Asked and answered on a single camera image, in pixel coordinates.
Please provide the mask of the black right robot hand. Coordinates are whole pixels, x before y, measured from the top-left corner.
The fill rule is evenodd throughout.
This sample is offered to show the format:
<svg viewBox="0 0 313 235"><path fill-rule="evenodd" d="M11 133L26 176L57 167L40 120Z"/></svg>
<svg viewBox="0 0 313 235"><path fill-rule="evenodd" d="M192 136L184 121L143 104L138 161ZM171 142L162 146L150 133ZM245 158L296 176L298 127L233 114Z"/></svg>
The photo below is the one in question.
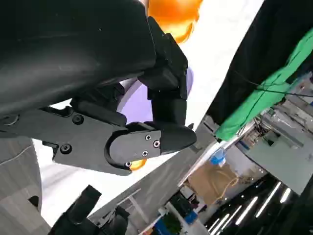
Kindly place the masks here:
<svg viewBox="0 0 313 235"><path fill-rule="evenodd" d="M96 225L88 219L89 213L98 202L101 193L91 185L87 186L73 204L52 226L50 235L124 235L129 213L117 206L107 216L104 225Z"/></svg>

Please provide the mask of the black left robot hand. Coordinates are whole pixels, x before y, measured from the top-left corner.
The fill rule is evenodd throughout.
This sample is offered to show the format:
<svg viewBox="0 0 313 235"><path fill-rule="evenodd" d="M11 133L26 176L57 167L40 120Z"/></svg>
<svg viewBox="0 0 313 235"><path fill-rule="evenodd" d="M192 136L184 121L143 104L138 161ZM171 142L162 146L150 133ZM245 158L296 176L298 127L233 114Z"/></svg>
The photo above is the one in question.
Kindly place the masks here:
<svg viewBox="0 0 313 235"><path fill-rule="evenodd" d="M0 130L58 164L127 176L191 146L187 68L137 0L0 3Z"/></svg>

